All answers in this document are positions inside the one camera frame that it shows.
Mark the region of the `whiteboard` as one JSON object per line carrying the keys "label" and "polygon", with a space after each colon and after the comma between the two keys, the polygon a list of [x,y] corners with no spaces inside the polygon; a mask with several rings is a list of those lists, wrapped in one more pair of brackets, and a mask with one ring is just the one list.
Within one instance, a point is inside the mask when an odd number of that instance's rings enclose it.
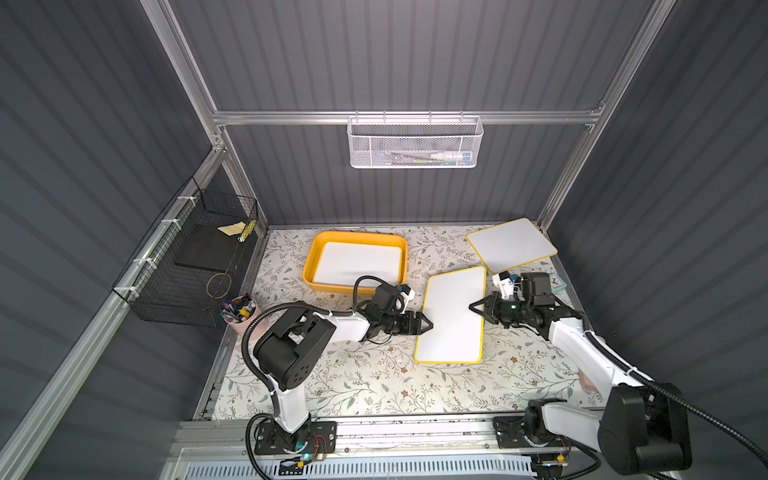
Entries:
{"label": "whiteboard", "polygon": [[361,276],[395,283],[401,275],[402,249],[395,246],[328,242],[322,250],[313,282],[352,287]]}
{"label": "whiteboard", "polygon": [[492,274],[529,265],[558,253],[550,240],[527,218],[472,232],[467,235],[467,240]]}
{"label": "whiteboard", "polygon": [[474,365],[482,361],[484,319],[469,305],[486,296],[486,277],[486,269],[475,266],[429,279],[422,312],[433,328],[417,339],[416,363]]}

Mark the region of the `yellow plastic storage box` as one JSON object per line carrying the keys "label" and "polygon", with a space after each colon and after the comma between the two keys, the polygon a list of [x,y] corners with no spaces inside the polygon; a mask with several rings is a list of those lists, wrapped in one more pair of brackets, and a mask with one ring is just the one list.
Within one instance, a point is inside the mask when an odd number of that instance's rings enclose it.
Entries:
{"label": "yellow plastic storage box", "polygon": [[386,245],[395,246],[401,248],[403,253],[401,257],[401,275],[400,278],[391,285],[402,285],[407,282],[407,268],[408,268],[408,244],[404,237],[392,234],[379,234],[368,232],[350,232],[350,231],[325,231],[318,234],[310,247],[309,254],[307,256],[302,278],[304,282],[316,292],[325,293],[338,293],[338,294],[352,294],[353,287],[325,285],[314,283],[312,278],[315,273],[316,266],[319,258],[322,254],[323,247],[328,242],[342,242],[342,243],[358,243],[369,245]]}

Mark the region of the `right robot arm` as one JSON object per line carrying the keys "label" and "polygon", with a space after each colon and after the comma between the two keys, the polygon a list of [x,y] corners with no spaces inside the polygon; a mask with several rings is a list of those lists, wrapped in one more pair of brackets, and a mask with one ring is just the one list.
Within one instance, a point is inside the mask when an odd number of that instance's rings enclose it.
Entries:
{"label": "right robot arm", "polygon": [[470,311],[505,328],[527,328],[576,364],[606,404],[600,413],[562,400],[532,400],[522,430],[533,446],[557,438],[599,452],[617,473],[661,474],[692,464],[686,409],[639,373],[584,327],[580,312],[553,297],[542,305],[511,301],[493,293]]}

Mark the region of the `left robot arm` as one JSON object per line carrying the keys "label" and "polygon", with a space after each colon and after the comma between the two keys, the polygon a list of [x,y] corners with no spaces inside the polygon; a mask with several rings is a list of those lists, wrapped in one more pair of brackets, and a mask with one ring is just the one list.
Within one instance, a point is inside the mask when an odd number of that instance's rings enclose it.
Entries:
{"label": "left robot arm", "polygon": [[304,382],[328,345],[363,342],[380,332],[420,336],[433,328],[434,323],[417,311],[375,319],[359,310],[331,311],[290,302],[269,307],[251,319],[242,334],[241,354],[247,368],[268,389],[276,425],[293,435],[308,429]]}

